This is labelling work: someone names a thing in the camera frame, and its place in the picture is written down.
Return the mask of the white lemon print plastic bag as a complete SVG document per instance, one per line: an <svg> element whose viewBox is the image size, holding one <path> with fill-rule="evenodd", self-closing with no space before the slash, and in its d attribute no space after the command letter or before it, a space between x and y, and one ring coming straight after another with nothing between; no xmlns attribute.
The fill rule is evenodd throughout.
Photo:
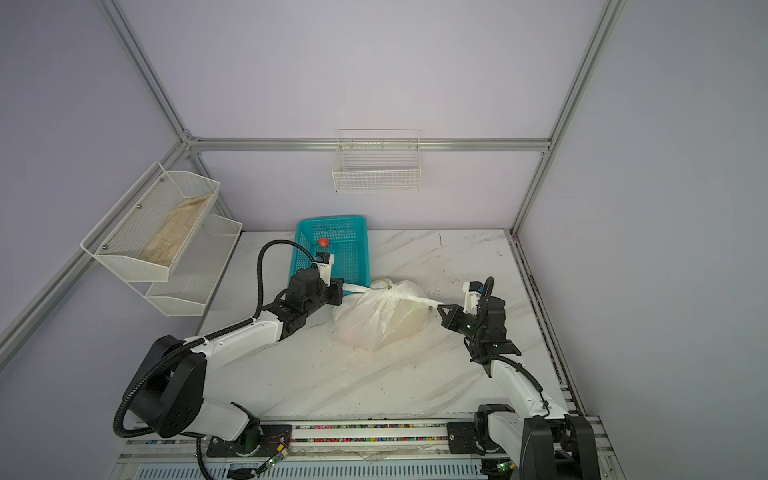
<svg viewBox="0 0 768 480"><path fill-rule="evenodd" d="M439 305L408 280L383 278L368 287L345 283L343 292L332 311L331 338L370 352L421 332Z"/></svg>

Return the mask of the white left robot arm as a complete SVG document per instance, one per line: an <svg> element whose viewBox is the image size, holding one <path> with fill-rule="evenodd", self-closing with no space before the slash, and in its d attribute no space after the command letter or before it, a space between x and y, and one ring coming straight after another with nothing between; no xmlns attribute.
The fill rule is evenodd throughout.
<svg viewBox="0 0 768 480"><path fill-rule="evenodd" d="M313 265L297 271L288 287L249 318L203 336L156 340L126 388L113 419L122 438L157 434L256 440L260 419L207 386L231 362L287 339L326 305L339 306L344 280Z"/></svg>

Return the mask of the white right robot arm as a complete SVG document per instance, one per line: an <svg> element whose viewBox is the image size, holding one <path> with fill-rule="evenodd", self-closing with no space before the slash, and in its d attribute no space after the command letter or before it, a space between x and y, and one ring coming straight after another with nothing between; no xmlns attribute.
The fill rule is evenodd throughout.
<svg viewBox="0 0 768 480"><path fill-rule="evenodd" d="M506 395L504 403L482 404L474 415L477 452L507 457L482 473L490 479L599 479L591 424L557 404L523 365L521 350L507 338L505 302L470 297L463 306L443 304L437 311L444 328L463 336L470 361Z"/></svg>

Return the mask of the teal plastic fruit basket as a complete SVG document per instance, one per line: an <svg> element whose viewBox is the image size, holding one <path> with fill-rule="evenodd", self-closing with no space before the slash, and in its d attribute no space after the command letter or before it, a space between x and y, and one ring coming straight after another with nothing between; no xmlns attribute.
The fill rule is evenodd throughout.
<svg viewBox="0 0 768 480"><path fill-rule="evenodd" d="M321 248L318 240L325 237L330 244ZM363 216L345 215L317 217L300 221L294 242L312 257L323 251L334 255L332 278L342 278L344 284L368 287L371 282L368 227Z"/></svg>

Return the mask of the white mesh lower shelf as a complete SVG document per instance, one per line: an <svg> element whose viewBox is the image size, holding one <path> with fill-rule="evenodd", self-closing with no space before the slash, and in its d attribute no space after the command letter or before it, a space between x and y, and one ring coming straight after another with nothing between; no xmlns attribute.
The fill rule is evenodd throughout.
<svg viewBox="0 0 768 480"><path fill-rule="evenodd" d="M241 236L240 222L210 214L167 282L153 283L145 299L167 317L202 316Z"/></svg>

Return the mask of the white mesh shelf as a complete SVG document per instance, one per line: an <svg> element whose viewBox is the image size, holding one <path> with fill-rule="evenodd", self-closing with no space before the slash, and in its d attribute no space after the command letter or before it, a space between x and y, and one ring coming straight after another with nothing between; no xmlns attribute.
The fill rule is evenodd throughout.
<svg viewBox="0 0 768 480"><path fill-rule="evenodd" d="M220 193L220 183L156 162L81 241L80 247L126 283L166 282L202 226ZM163 244L170 216L190 213Z"/></svg>
<svg viewBox="0 0 768 480"><path fill-rule="evenodd" d="M202 316L241 236L240 222L210 214L167 282L153 283L145 299L167 317Z"/></svg>

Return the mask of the beige cloth in shelf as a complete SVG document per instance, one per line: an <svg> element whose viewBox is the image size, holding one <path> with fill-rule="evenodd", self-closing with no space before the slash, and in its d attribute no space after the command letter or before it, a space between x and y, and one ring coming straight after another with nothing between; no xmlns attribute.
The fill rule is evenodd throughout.
<svg viewBox="0 0 768 480"><path fill-rule="evenodd" d="M171 209L160 230L141 252L140 259L170 267L210 198L211 194L186 198Z"/></svg>

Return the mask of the white mesh upper shelf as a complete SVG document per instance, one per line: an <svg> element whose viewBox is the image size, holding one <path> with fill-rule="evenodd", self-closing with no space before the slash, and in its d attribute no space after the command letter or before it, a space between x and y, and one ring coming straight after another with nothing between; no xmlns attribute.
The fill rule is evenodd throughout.
<svg viewBox="0 0 768 480"><path fill-rule="evenodd" d="M220 183L156 162L81 241L80 247L126 283L166 282L202 226L220 193ZM163 244L170 216L190 213Z"/></svg>

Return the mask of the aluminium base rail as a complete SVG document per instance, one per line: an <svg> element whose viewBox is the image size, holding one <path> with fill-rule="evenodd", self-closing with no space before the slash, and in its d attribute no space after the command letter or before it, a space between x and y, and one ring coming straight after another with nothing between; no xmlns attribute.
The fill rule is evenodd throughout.
<svg viewBox="0 0 768 480"><path fill-rule="evenodd" d="M219 438L128 441L113 479L509 479L498 447L470 422L447 419L267 423L262 445L239 453Z"/></svg>

